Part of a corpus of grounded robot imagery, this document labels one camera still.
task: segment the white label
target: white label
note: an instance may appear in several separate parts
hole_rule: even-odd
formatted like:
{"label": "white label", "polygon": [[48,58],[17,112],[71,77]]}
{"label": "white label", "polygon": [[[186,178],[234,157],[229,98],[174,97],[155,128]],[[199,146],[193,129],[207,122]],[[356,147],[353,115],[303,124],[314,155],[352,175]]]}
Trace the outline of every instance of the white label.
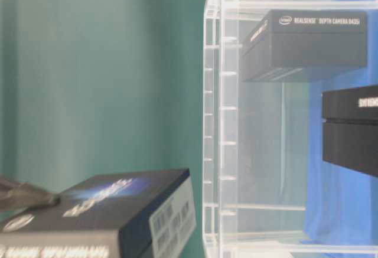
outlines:
{"label": "white label", "polygon": [[359,99],[359,107],[378,107],[378,97]]}
{"label": "white label", "polygon": [[176,258],[196,225],[190,178],[149,218],[155,258]]}

